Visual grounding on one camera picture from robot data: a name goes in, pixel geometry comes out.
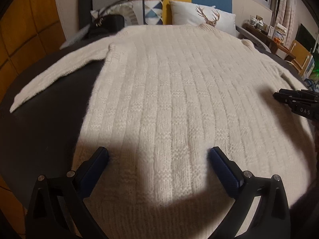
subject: chair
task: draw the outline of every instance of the chair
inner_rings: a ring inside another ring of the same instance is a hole
[[[304,74],[311,61],[312,55],[311,53],[301,45],[297,40],[294,40],[290,46],[290,52],[296,56],[291,62],[288,62],[292,65],[297,71],[300,76]]]

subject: pillow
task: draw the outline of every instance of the pillow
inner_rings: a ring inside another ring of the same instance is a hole
[[[204,17],[207,17],[210,21],[217,20],[215,28],[236,36],[235,14],[218,10],[215,6],[173,0],[170,0],[169,3],[172,9],[173,25],[191,24],[197,26],[205,23]]]
[[[91,11],[94,19],[109,14],[119,14],[125,19],[125,26],[162,25],[163,0],[134,0]]]

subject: geometric pattern pillow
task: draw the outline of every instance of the geometric pattern pillow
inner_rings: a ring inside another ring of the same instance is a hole
[[[163,25],[163,0],[143,0],[144,24]]]

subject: wall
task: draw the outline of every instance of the wall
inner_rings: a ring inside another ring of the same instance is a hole
[[[79,31],[78,0],[55,0],[66,39]]]
[[[14,0],[0,20],[0,101],[20,73],[64,41],[55,0]]]
[[[318,26],[308,11],[307,7],[301,0],[296,0],[296,18],[295,24],[293,27],[293,39],[295,39],[297,35],[298,28],[300,24],[304,25],[305,28],[310,32],[310,34],[316,39],[318,34]]]
[[[261,16],[267,25],[272,20],[272,11],[254,0],[232,0],[232,13],[236,14],[236,25],[240,27],[251,15]]]

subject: jar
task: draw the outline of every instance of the jar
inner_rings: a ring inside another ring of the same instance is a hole
[[[255,26],[257,22],[258,22],[258,21],[257,21],[257,19],[256,19],[255,17],[250,16],[249,24],[250,24],[251,26]]]
[[[286,33],[287,29],[284,26],[277,24],[274,30],[274,34],[272,35],[272,40],[278,44],[284,43]]]
[[[261,32],[264,33],[265,35],[268,35],[268,31],[269,31],[269,26],[266,23],[264,23],[263,29],[261,30]]]
[[[260,31],[262,31],[263,27],[264,27],[264,23],[263,23],[262,21],[259,21],[259,22],[257,23],[257,29],[260,30]]]

